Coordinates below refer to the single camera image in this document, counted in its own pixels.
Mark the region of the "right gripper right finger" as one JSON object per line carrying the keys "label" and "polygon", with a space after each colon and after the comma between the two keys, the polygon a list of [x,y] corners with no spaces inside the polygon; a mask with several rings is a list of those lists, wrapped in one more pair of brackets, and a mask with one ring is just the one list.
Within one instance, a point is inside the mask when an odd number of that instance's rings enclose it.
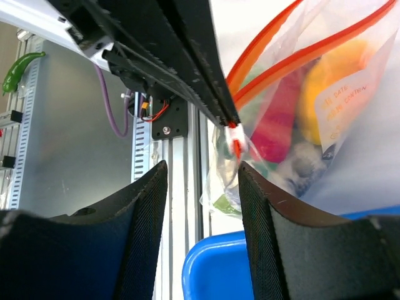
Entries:
{"label": "right gripper right finger", "polygon": [[399,217],[350,220],[238,169],[256,299],[398,299]]}

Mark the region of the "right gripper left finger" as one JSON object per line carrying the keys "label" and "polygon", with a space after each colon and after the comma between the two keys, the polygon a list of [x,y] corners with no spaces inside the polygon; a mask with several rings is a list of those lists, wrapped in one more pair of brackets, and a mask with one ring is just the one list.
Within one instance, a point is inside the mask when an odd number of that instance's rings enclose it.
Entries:
{"label": "right gripper left finger", "polygon": [[151,299],[168,166],[72,215],[1,212],[2,299]]}

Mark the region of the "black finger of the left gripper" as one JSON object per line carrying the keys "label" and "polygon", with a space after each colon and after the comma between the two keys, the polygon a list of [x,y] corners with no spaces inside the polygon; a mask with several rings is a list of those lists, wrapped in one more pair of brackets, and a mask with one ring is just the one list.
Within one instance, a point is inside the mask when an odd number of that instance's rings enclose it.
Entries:
{"label": "black finger of the left gripper", "polygon": [[50,1],[87,56],[113,42],[129,68],[193,103],[213,123],[213,96],[163,13],[163,1]]}
{"label": "black finger of the left gripper", "polygon": [[240,118],[221,69],[209,1],[163,1],[162,10],[212,94],[217,111],[213,116],[222,125],[238,125]]}

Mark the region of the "grey fish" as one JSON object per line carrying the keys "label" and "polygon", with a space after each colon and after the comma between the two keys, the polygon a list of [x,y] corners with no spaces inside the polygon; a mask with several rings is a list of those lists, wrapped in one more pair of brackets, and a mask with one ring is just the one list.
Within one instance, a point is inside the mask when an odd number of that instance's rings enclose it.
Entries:
{"label": "grey fish", "polygon": [[269,176],[269,180],[289,194],[300,198],[326,172],[328,163],[323,160],[320,146],[299,142],[286,159]]}

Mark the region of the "red tomato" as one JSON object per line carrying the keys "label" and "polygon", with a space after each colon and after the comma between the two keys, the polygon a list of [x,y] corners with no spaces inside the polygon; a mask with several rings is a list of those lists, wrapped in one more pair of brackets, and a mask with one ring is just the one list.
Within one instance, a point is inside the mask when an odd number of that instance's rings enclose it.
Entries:
{"label": "red tomato", "polygon": [[260,157],[270,163],[279,164],[288,155],[296,105],[306,74],[305,69],[298,69],[281,80],[251,136]]}

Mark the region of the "clear zip bag orange zipper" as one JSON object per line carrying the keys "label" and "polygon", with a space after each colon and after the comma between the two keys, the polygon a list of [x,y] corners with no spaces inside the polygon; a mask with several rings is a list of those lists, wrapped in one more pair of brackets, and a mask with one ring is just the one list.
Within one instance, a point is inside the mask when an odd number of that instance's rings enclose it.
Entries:
{"label": "clear zip bag orange zipper", "polygon": [[[281,80],[298,69],[305,69],[308,73],[322,55],[352,39],[364,39],[376,52],[366,68],[353,76],[356,83],[361,79],[366,81],[366,93],[358,104],[350,102],[349,122],[338,139],[326,149],[320,146],[322,159],[329,167],[349,127],[375,95],[398,31],[398,1],[291,1],[252,37],[227,75],[227,85],[240,123],[237,129],[215,129],[213,132],[214,161],[203,189],[201,204],[211,211],[222,213],[213,206],[213,201],[223,192],[216,170],[217,137],[225,137],[229,152],[239,162],[243,161],[241,156],[249,151],[246,138],[251,140]],[[298,128],[298,101],[289,152],[297,143],[312,144]],[[309,190],[298,199],[304,199],[308,194]]]}

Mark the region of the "yellow mango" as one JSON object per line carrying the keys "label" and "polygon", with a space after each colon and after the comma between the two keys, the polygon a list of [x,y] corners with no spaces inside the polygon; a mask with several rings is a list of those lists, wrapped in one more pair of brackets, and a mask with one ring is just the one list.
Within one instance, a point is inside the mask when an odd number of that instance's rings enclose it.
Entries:
{"label": "yellow mango", "polygon": [[322,55],[307,73],[297,103],[297,126],[304,138],[326,149],[349,122],[350,102],[365,96],[364,79],[354,74],[368,65],[376,50],[364,39],[352,39]]}

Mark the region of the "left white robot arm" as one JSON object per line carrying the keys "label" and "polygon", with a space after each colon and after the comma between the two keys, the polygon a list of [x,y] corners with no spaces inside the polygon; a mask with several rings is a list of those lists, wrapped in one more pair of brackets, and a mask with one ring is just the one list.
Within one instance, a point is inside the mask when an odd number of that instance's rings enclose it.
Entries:
{"label": "left white robot arm", "polygon": [[132,91],[187,100],[219,127],[240,123],[208,1],[2,1],[1,21],[101,56]]}

